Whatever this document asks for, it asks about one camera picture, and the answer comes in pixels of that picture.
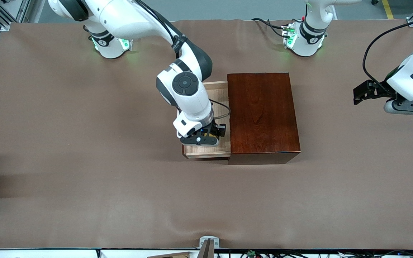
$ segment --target gray floor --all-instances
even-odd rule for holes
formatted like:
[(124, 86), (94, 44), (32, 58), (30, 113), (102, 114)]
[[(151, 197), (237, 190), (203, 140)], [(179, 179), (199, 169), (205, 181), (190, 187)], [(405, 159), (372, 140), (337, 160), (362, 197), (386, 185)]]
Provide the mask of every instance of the gray floor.
[[(413, 0), (388, 0), (393, 16), (405, 18), (413, 12)], [(178, 20), (270, 20), (300, 18), (304, 15), (303, 0), (146, 0), (170, 21)], [(371, 5), (363, 0), (356, 5), (337, 6), (339, 20), (387, 19), (382, 2)], [(73, 23), (73, 20), (57, 16), (47, 0), (33, 0), (28, 15), (30, 21), (39, 23)]]

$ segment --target dark wooden box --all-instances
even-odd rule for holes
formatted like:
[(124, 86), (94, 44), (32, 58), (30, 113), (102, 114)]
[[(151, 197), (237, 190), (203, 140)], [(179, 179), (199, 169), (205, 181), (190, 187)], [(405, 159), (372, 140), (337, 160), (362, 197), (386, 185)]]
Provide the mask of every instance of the dark wooden box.
[[(285, 164), (300, 153), (288, 73), (233, 73), (204, 83), (211, 99), (231, 108), (219, 119), (228, 132), (217, 147), (185, 146), (187, 158), (228, 159), (230, 165)], [(226, 112), (213, 105), (215, 114)]]

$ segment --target table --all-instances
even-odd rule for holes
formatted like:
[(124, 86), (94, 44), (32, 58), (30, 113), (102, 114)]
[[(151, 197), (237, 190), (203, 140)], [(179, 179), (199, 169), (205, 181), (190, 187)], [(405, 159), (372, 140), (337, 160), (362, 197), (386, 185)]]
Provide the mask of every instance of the table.
[[(175, 110), (155, 87), (174, 60), (160, 38), (105, 60), (80, 24), (1, 33), (0, 248), (413, 249), (413, 116), (385, 99), (353, 105), (369, 42), (403, 20), (333, 21), (308, 58), (253, 21), (180, 21), (235, 72), (289, 72), (302, 153), (285, 165), (228, 166), (180, 153)], [(368, 67), (383, 78), (413, 51), (385, 36)]]

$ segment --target cable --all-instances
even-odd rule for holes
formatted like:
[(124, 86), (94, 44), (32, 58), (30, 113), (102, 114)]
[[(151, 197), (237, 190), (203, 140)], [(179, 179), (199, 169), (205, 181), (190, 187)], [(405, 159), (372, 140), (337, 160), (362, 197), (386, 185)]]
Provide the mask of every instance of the cable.
[(403, 255), (408, 255), (408, 256), (413, 257), (413, 253), (409, 253), (409, 252), (401, 251), (401, 250), (394, 250), (394, 251), (391, 251), (391, 252), (388, 252), (388, 253), (385, 253), (385, 254), (382, 254), (382, 255), (374, 255), (374, 254), (371, 254), (371, 253), (368, 253), (368, 252), (365, 252), (364, 255), (357, 254), (357, 253), (346, 252), (345, 254), (349, 255), (349, 256), (345, 256), (345, 258), (382, 258), (382, 257), (384, 257), (386, 255), (390, 255), (392, 253), (398, 253), (400, 255), (403, 254)]
[(282, 34), (278, 33), (277, 31), (275, 31), (275, 28), (281, 29), (281, 27), (272, 25), (272, 23), (270, 23), (270, 20), (269, 20), (269, 19), (267, 19), (267, 22), (264, 21), (264, 20), (262, 20), (261, 18), (254, 18), (254, 19), (251, 19), (251, 21), (256, 21), (256, 22), (259, 21), (259, 22), (262, 22), (262, 23), (264, 23), (265, 25), (269, 26), (269, 27), (272, 29), (272, 31), (274, 31), (274, 33), (277, 34), (278, 36), (280, 36), (280, 37), (282, 37), (282, 38), (285, 38), (285, 39), (289, 39), (289, 38), (290, 38), (290, 36), (282, 35)]
[(363, 59), (362, 59), (362, 70), (364, 71), (364, 73), (365, 73), (371, 80), (374, 81), (374, 83), (376, 83), (378, 86), (380, 86), (383, 90), (385, 90), (385, 91), (386, 91), (388, 94), (390, 94), (390, 95), (392, 95), (392, 93), (391, 93), (388, 89), (384, 88), (384, 87), (382, 86), (382, 84), (381, 84), (380, 82), (378, 82), (378, 81), (367, 71), (367, 69), (366, 69), (366, 58), (367, 58), (367, 54), (369, 53), (369, 50), (371, 49), (372, 45), (373, 45), (378, 39), (380, 39), (381, 37), (383, 37), (384, 35), (387, 35), (388, 33), (392, 32), (392, 31), (395, 31), (395, 30), (400, 29), (400, 28), (404, 28), (404, 27), (409, 26), (409, 25), (412, 25), (412, 24), (413, 24), (413, 21), (410, 22), (410, 23), (406, 23), (406, 24), (403, 24), (403, 25), (396, 26), (396, 27), (394, 27), (394, 28), (389, 29), (388, 31), (385, 31), (384, 33), (382, 33), (382, 34), (380, 34), (379, 36), (377, 36), (377, 37), (369, 44), (369, 46), (367, 46), (366, 52), (364, 52), (364, 57), (363, 57)]
[(254, 19), (251, 19), (251, 21), (260, 21), (260, 22), (264, 23), (264, 24), (267, 25), (267, 26), (271, 26), (271, 27), (273, 27), (273, 28), (279, 28), (279, 29), (281, 29), (281, 26), (272, 25), (272, 24), (270, 23), (270, 20), (269, 20), (269, 19), (267, 19), (267, 21), (264, 21), (264, 20), (262, 20), (261, 18), (254, 18)]
[(412, 15), (412, 16), (410, 16), (409, 20), (412, 20), (412, 18), (413, 18), (413, 15)]
[(293, 255), (300, 256), (300, 257), (302, 257), (302, 258), (308, 258), (307, 256), (305, 256), (305, 255), (303, 255), (303, 254), (300, 254), (300, 253), (298, 253), (298, 252), (292, 251), (292, 250), (287, 250), (287, 252), (289, 252), (289, 253), (291, 253), (291, 254), (293, 254)]
[(227, 114), (221, 115), (221, 116), (217, 116), (217, 117), (215, 117), (215, 118), (213, 118), (213, 119), (223, 119), (223, 118), (225, 118), (225, 117), (227, 117), (227, 116), (229, 116), (229, 115), (231, 114), (231, 108), (229, 108), (229, 107), (226, 106), (225, 104), (219, 103), (219, 102), (214, 101), (214, 100), (212, 100), (212, 99), (209, 99), (209, 100), (210, 100), (211, 102), (216, 103), (216, 104), (218, 104), (218, 105), (221, 105), (221, 106), (225, 107), (227, 110), (229, 110), (229, 112), (228, 112)]
[[(170, 38), (172, 39), (172, 43), (174, 44), (176, 39), (174, 38), (172, 32), (168, 29), (166, 23), (163, 22), (162, 19), (159, 17), (159, 15), (157, 15), (156, 12), (151, 7), (146, 5), (146, 3), (144, 3), (142, 0), (135, 0), (135, 2), (138, 3), (138, 5), (141, 6), (141, 8), (143, 8), (145, 11), (147, 11), (152, 17), (154, 17), (154, 19), (156, 19), (162, 25), (162, 27), (165, 28), (165, 30), (170, 35)], [(179, 58), (179, 53), (175, 53), (175, 56), (176, 58)]]

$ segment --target wood grain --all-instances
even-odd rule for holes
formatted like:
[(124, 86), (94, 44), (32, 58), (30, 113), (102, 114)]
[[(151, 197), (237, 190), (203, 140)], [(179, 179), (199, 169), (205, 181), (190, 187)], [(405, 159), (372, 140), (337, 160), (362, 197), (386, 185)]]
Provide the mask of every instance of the wood grain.
[[(232, 110), (229, 163), (235, 154), (300, 152), (288, 73), (234, 73), (227, 81)], [(281, 158), (277, 163), (286, 162)]]
[[(229, 98), (227, 91), (227, 81), (203, 83), (210, 99), (218, 101), (228, 106)], [(220, 116), (227, 112), (224, 107), (213, 103), (215, 116)], [(219, 139), (216, 147), (204, 146), (182, 146), (182, 154), (187, 158), (228, 158), (231, 156), (231, 129), (229, 127), (229, 117), (216, 120), (217, 124), (226, 124), (226, 135)]]

